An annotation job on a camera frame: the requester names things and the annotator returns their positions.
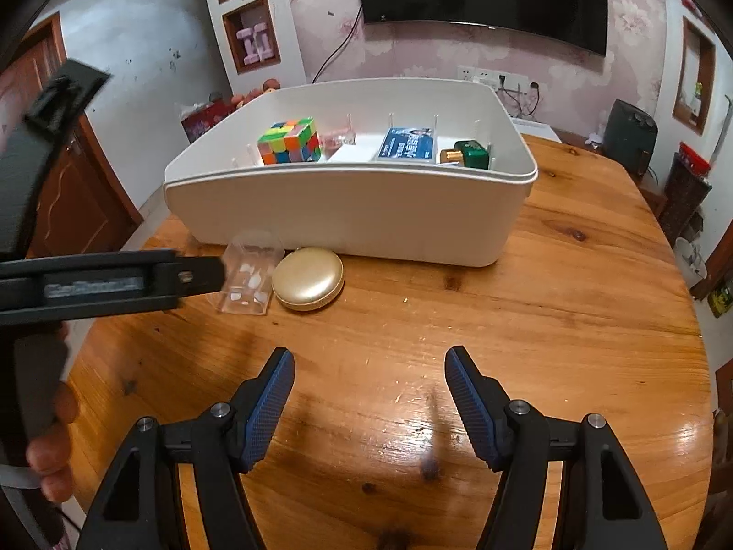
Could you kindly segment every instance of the pink wallpaper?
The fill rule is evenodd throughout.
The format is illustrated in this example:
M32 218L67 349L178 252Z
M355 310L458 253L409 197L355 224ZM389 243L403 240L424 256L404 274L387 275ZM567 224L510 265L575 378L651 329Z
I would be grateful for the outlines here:
M306 74L312 79L349 33L359 0L290 0ZM664 64L664 0L609 0L606 58L540 36L442 23L360 23L320 80L456 78L457 66L529 76L540 84L534 119L582 135L602 134L615 99L653 114ZM523 100L525 111L534 94ZM512 115L516 104L505 105Z

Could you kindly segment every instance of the brown door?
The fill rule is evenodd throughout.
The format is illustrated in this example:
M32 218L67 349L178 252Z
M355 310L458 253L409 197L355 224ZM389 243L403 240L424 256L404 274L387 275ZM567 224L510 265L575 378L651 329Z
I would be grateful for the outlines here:
M0 154L12 128L65 59L56 14L28 34L0 75ZM141 221L83 116L43 185L28 255L116 251Z

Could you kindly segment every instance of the gray wall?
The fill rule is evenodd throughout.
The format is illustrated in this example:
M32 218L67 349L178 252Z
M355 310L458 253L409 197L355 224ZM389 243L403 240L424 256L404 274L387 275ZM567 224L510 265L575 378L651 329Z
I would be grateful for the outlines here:
M133 203L188 146L180 106L230 94L206 0L53 0L66 53L113 75L87 109Z

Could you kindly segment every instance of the blue box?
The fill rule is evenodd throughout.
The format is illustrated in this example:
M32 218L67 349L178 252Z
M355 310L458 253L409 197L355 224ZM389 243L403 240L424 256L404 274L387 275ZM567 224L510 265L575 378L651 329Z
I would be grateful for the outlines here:
M432 128L391 128L384 137L378 159L432 163Z

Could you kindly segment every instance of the round gold container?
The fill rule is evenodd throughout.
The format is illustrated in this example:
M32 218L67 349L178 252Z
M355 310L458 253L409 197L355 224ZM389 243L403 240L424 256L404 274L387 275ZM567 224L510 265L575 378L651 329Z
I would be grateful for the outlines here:
M288 254L273 273L273 293L290 310L309 312L333 301L344 286L341 259L323 247Z

